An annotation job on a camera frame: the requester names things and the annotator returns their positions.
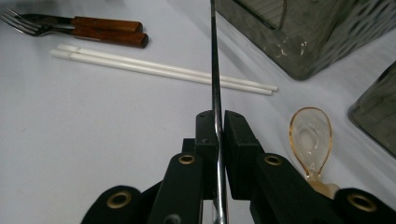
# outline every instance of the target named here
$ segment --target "chopstick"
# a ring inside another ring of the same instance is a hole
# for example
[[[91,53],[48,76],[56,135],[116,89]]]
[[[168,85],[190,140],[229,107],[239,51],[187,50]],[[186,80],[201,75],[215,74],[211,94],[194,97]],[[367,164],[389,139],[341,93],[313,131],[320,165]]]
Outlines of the chopstick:
[[[208,85],[211,84],[211,76],[203,72],[169,66],[166,64],[152,63],[133,58],[126,58],[119,55],[103,53],[90,49],[82,49],[74,46],[59,45],[58,48],[53,49],[50,54],[56,58],[63,58],[72,61],[93,63],[156,76],[171,77],[187,81],[199,82]],[[220,80],[221,87],[240,91],[249,91],[258,94],[271,95],[272,91],[277,90],[276,86],[265,85],[232,77],[220,77]]]

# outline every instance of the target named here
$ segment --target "cutlery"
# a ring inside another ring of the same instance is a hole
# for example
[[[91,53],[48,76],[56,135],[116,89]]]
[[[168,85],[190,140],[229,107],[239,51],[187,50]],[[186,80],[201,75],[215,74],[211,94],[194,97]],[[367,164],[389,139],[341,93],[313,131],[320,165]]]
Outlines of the cutlery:
[[[76,16],[75,18],[58,17],[42,14],[22,14],[28,21],[44,23],[51,26],[78,27],[86,26],[100,30],[115,30],[125,32],[142,32],[143,25],[139,21],[117,21]]]
[[[228,223],[227,188],[225,174],[225,159],[223,147],[223,131],[221,118],[221,94],[219,74],[218,34],[216,25],[215,0],[210,0],[211,42],[212,42],[212,111],[215,124],[215,132],[218,138],[216,191],[212,207],[213,223]]]
[[[131,47],[143,48],[149,42],[149,36],[138,32],[120,32],[95,30],[88,27],[76,27],[75,29],[57,28],[46,24],[37,24],[26,20],[17,12],[8,9],[12,14],[3,13],[2,21],[16,30],[31,36],[43,36],[52,33],[72,35],[76,38],[89,39],[109,44],[118,44]]]
[[[333,198],[340,188],[320,180],[321,170],[332,150],[332,125],[327,115],[314,107],[298,110],[291,119],[289,138],[291,149],[303,166],[309,185],[315,191]]]

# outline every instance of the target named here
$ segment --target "white tablecloth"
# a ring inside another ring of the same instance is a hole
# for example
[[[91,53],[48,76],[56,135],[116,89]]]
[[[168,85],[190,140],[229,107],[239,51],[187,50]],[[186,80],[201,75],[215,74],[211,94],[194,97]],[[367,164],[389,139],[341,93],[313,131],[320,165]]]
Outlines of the white tablecloth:
[[[58,44],[211,71],[209,1],[0,1],[21,13],[141,21],[145,49],[66,35],[31,37],[0,22],[0,220],[79,223],[117,185],[145,190],[163,179],[195,116],[211,109],[211,88],[165,77],[50,57]],[[299,108],[329,116],[332,154],[322,179],[371,192],[396,209],[396,160],[351,124],[349,107],[396,60],[396,30],[306,81],[288,77],[218,16],[224,76],[274,84],[264,96],[222,89],[222,108],[244,115],[267,152],[289,158],[289,123]],[[248,202],[229,197],[231,223],[253,223]],[[211,223],[211,202],[204,221]]]

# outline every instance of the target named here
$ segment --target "amber spoon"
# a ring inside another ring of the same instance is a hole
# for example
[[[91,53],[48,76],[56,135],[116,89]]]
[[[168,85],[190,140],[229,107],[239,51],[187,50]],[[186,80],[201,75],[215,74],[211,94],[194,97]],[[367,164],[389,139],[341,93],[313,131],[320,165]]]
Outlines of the amber spoon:
[[[316,192],[332,199],[340,188],[320,180],[320,173],[332,151],[332,125],[327,115],[315,107],[298,110],[290,122],[289,139],[309,185]]]

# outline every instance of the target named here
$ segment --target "fork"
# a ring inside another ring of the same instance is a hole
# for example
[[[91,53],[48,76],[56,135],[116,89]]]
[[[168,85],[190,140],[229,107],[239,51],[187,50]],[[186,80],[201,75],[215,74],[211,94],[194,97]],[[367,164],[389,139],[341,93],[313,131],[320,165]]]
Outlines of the fork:
[[[17,31],[31,36],[43,36],[48,34],[72,35],[76,38],[89,39],[109,44],[118,44],[131,47],[143,48],[149,42],[149,36],[145,33],[95,30],[89,27],[75,27],[75,29],[58,28],[43,23],[35,23],[26,20],[19,13],[7,9],[1,16],[1,20],[12,26]]]

